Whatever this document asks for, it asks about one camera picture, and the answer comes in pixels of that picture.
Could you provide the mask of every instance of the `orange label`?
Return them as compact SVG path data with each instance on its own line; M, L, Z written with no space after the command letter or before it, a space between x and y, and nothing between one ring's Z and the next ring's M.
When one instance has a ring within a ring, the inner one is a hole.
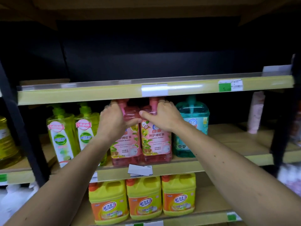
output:
M165 211L183 211L194 208L195 190L179 194L166 194L163 197Z
M130 198L130 214L134 216L147 215L162 211L161 192L156 195Z
M123 198L91 204L96 221L110 220L128 214L126 195Z

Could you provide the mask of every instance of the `person's left arm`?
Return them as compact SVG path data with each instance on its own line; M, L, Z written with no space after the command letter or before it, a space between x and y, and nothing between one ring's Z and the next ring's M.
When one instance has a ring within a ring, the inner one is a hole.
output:
M75 216L97 166L111 144L126 128L140 123L123 120L118 104L112 103L100 114L97 135L58 174L40 188L5 226L69 226Z

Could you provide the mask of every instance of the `hand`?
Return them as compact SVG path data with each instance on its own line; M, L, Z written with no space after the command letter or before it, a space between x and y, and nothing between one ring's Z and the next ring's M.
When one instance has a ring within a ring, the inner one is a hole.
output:
M120 107L116 102L112 101L111 105L106 106L100 113L96 137L102 136L113 143L124 135L124 131L127 128L141 122L142 120L140 118L134 118L127 122L124 121Z
M160 129L168 132L174 132L179 123L184 121L175 105L165 100L159 101L157 115L151 115L146 111L140 111L139 114Z

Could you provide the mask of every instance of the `person's left hand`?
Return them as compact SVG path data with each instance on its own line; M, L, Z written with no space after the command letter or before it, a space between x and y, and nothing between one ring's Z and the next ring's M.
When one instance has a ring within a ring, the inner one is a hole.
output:
M110 106L106 106L100 113L99 126L96 137L104 137L114 142L124 135L124 131L138 123L142 119L134 118L130 121L124 121L122 111L117 102L112 101Z

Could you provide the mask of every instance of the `pink liquid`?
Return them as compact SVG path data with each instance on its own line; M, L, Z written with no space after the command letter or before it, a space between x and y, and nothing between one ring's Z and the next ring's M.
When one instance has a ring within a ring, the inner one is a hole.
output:
M127 106L126 102L128 101L128 99L120 99L118 100L118 105L120 106L122 113L123 113L123 119L125 121L129 121L133 118L141 118L139 115L139 108L138 107L130 107ZM124 158L113 158L112 157L112 164L113 166L129 166L129 164L140 164L143 161L143 154L142 154L142 149L141 149L141 137L140 137L140 126L137 126L137 131L132 130L131 127L128 128L125 132L125 134L127 133L127 135L124 135L121 137L121 140L123 137L127 138L129 137L128 135L131 136L131 138L137 138L137 154L135 156L131 156L131 157L124 157Z
M144 106L142 108L142 110L152 114L152 115L156 115L157 114L157 106L158 106L158 102L160 99L163 99L163 98L158 98L158 97L152 97L150 98L150 104L147 105L147 106ZM147 130L148 130L148 135L162 135L162 133L165 134L165 137L166 135L168 136L171 136L171 133L170 132L165 132L163 130L160 130L158 129L157 127L155 127L157 129L157 132L154 132L155 134L153 134L153 131L156 131L155 129L152 129L152 127L149 127ZM169 148L170 148L170 152L167 153L167 154L159 154L159 155L154 155L154 156L147 156L147 155L144 155L144 160L146 163L156 163L156 162L169 162L171 161L172 159L172 151L171 151L171 138L170 138L170 143L169 143Z

